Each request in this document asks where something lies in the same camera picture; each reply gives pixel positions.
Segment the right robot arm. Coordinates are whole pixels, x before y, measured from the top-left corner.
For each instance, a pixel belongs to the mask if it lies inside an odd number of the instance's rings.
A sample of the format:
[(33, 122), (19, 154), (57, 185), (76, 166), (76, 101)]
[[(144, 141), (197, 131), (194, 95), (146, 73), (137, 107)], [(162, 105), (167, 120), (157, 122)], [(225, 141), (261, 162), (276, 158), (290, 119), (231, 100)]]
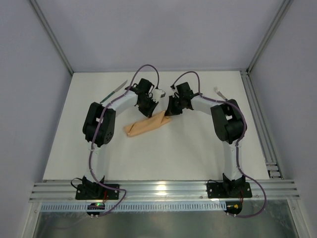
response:
[(177, 86), (169, 96), (166, 116), (183, 113), (184, 109), (203, 112), (212, 117), (216, 136), (223, 144), (224, 172), (222, 181), (209, 180), (209, 198), (238, 198), (247, 188), (246, 177), (242, 174), (239, 157), (239, 141), (246, 131), (246, 124), (235, 100), (217, 101), (200, 93), (194, 93), (187, 82)]

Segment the right controller board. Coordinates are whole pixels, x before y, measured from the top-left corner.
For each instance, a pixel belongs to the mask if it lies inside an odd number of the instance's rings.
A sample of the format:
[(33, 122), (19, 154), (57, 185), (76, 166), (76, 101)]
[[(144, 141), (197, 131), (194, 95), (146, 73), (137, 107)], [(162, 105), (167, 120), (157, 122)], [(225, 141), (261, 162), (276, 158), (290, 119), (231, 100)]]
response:
[(242, 208), (243, 208), (243, 205), (240, 202), (237, 202), (237, 201), (226, 202), (224, 211), (226, 215), (237, 216), (241, 213)]

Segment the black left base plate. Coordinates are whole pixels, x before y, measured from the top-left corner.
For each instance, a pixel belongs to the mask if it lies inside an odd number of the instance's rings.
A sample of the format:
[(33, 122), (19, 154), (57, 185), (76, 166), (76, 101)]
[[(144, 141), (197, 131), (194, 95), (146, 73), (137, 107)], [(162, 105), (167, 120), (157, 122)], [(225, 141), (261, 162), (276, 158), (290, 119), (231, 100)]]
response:
[(119, 191), (102, 187), (96, 183), (77, 186), (76, 200), (118, 200)]

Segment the aluminium frame rail right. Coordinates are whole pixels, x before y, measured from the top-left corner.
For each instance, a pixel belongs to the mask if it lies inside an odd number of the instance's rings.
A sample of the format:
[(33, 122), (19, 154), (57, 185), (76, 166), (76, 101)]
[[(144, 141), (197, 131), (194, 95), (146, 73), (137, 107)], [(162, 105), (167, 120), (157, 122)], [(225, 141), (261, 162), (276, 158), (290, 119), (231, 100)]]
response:
[(264, 115), (255, 88), (251, 81), (251, 74), (247, 70), (242, 70), (240, 71), (240, 75), (255, 123), (269, 178), (284, 179), (277, 153), (273, 146), (271, 136), (269, 135), (268, 127), (264, 120)]

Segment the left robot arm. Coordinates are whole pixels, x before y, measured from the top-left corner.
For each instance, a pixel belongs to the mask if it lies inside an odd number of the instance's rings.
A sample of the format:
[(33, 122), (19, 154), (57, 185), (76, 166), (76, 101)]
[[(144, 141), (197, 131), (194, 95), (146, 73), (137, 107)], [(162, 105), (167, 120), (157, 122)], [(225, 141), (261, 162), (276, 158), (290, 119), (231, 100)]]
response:
[(81, 184), (77, 186), (77, 200), (117, 200), (119, 193), (123, 191), (118, 184), (105, 184), (105, 178), (97, 179), (92, 171), (92, 157), (95, 149), (105, 148), (114, 136), (116, 117), (128, 108), (137, 106), (138, 110), (147, 118), (150, 118), (159, 100), (165, 96), (165, 92), (154, 86), (150, 81), (142, 78), (139, 83), (130, 84), (122, 95), (108, 103), (93, 102), (88, 110), (83, 133), (87, 142), (90, 142), (90, 155), (88, 166), (93, 177), (89, 181), (81, 178)]

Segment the green handled knife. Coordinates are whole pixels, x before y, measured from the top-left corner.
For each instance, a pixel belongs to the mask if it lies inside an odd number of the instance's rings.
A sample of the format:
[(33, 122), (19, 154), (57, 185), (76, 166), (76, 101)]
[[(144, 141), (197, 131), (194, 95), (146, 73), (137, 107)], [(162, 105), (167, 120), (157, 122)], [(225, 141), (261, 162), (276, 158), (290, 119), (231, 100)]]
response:
[(117, 88), (115, 88), (111, 93), (109, 93), (105, 98), (100, 101), (100, 104), (103, 104), (106, 100), (108, 100), (113, 94), (117, 93), (121, 88), (125, 86), (127, 80), (121, 83)]

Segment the aluminium post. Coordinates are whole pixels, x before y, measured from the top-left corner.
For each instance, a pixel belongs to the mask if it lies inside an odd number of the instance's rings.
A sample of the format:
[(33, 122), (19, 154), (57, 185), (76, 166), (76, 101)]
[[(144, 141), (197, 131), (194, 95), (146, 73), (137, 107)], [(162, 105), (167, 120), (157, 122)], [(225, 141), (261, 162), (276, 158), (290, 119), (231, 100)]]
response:
[(275, 35), (279, 25), (281, 24), (283, 18), (285, 17), (285, 15), (288, 12), (292, 3), (293, 3), (293, 0), (283, 0), (282, 1), (276, 14), (273, 17), (268, 29), (266, 30), (264, 37), (262, 38), (262, 40), (260, 42), (260, 45), (258, 46), (254, 56), (252, 57), (248, 68), (246, 69), (248, 74), (250, 74), (252, 72), (252, 70), (256, 66), (257, 62), (261, 58), (262, 54), (264, 53), (265, 49), (269, 45), (273, 36)]
[(58, 56), (60, 57), (62, 63), (64, 64), (64, 66), (66, 67), (67, 71), (69, 72), (69, 74), (71, 76), (73, 76), (74, 74), (74, 70), (69, 62), (69, 60), (67, 59), (67, 56), (64, 52), (64, 50), (62, 49), (53, 29), (51, 28), (49, 21), (47, 20), (46, 16), (44, 15), (39, 3), (37, 0), (28, 0), (28, 3), (30, 5), (30, 7), (32, 8), (35, 16), (37, 17), (37, 19), (39, 20), (41, 26), (43, 27), (46, 35), (48, 36), (51, 44), (53, 45), (56, 53), (58, 54)]

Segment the left controller board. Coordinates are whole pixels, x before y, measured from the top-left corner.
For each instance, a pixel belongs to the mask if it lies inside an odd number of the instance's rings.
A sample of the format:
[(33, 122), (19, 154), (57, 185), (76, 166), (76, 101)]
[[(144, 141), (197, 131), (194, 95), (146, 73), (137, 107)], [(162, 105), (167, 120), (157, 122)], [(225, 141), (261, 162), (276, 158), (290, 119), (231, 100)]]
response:
[(90, 218), (97, 218), (105, 212), (105, 204), (94, 202), (87, 206), (86, 213)]

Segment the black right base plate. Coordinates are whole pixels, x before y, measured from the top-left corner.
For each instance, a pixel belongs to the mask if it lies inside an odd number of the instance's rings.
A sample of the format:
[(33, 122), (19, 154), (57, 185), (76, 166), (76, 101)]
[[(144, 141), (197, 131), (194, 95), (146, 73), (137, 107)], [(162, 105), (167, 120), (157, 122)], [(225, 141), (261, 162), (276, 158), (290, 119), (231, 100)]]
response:
[(233, 189), (232, 192), (227, 192), (222, 183), (208, 181), (206, 184), (208, 198), (252, 198), (250, 184), (246, 182), (241, 188)]

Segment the green handled fork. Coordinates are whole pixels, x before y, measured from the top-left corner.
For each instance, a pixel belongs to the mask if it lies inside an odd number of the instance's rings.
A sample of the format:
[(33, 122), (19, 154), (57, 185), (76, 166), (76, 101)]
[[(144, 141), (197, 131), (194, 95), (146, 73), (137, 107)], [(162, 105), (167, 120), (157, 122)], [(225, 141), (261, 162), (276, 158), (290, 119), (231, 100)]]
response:
[(219, 97), (221, 97), (223, 100), (228, 101), (228, 99), (221, 93), (221, 91), (220, 91), (217, 87), (214, 87), (214, 91), (215, 91), (215, 93), (216, 93)]

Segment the left rear aluminium post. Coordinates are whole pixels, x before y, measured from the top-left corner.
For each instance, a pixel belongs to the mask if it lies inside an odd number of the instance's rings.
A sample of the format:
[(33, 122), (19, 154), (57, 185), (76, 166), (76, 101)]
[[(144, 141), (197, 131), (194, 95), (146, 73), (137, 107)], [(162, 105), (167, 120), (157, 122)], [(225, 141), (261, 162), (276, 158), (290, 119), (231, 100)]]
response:
[(49, 21), (47, 20), (46, 16), (44, 15), (39, 3), (37, 0), (28, 0), (28, 3), (30, 5), (30, 7), (32, 8), (35, 16), (37, 17), (37, 19), (39, 20), (41, 26), (43, 27), (46, 35), (48, 36), (51, 44), (53, 45), (56, 53), (58, 54), (58, 56), (60, 57), (62, 63), (64, 64), (64, 66), (66, 67), (67, 71), (69, 72), (69, 74), (71, 76), (73, 76), (74, 74), (74, 70), (69, 62), (69, 60), (67, 59), (67, 56), (64, 52), (64, 50), (62, 49), (53, 29), (51, 28)]

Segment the right rear aluminium post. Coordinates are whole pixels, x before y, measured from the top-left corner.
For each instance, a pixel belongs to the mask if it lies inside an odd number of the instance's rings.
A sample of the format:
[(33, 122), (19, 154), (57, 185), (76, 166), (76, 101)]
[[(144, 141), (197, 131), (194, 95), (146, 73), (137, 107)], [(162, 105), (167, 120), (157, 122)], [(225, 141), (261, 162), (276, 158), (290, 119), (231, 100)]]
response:
[(252, 70), (256, 66), (257, 62), (261, 58), (262, 54), (264, 53), (265, 49), (269, 45), (273, 36), (275, 35), (279, 25), (281, 24), (283, 18), (285, 17), (285, 15), (288, 12), (292, 3), (293, 3), (293, 0), (283, 0), (282, 1), (276, 14), (273, 17), (268, 29), (266, 30), (264, 37), (262, 38), (262, 40), (260, 42), (260, 45), (258, 46), (254, 56), (252, 57), (248, 68), (246, 69), (248, 74), (250, 74), (252, 72)]

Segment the front aluminium rail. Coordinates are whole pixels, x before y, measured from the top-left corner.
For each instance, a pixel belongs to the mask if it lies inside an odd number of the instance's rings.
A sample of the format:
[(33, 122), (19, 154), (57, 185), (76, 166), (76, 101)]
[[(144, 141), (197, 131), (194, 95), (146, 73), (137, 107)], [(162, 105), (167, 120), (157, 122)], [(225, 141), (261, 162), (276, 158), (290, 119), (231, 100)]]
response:
[[(119, 180), (110, 181), (127, 191), (125, 201), (207, 201), (204, 180)], [(268, 200), (298, 199), (299, 191), (293, 180), (260, 180)], [(30, 202), (70, 202), (75, 200), (75, 188), (68, 180), (48, 180), (34, 184)]]

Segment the beige cloth napkin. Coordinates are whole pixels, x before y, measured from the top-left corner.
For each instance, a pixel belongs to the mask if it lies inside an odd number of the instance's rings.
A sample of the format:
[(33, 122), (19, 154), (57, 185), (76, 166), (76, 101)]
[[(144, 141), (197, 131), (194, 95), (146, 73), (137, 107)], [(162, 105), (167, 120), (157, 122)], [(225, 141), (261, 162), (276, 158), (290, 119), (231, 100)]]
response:
[(172, 119), (165, 115), (165, 111), (161, 111), (150, 118), (125, 126), (124, 131), (128, 137), (134, 137), (158, 129), (171, 121)]

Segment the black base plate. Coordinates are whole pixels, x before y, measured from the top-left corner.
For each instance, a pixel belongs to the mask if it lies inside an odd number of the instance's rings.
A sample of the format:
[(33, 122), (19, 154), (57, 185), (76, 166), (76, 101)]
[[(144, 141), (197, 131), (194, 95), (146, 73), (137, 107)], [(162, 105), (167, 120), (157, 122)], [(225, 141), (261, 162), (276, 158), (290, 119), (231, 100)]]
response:
[(227, 192), (222, 183), (208, 181), (206, 184), (208, 198), (252, 198), (250, 184), (246, 182), (241, 188), (233, 189), (232, 192)]
[(77, 186), (76, 200), (118, 200), (119, 191), (102, 187), (96, 183)]

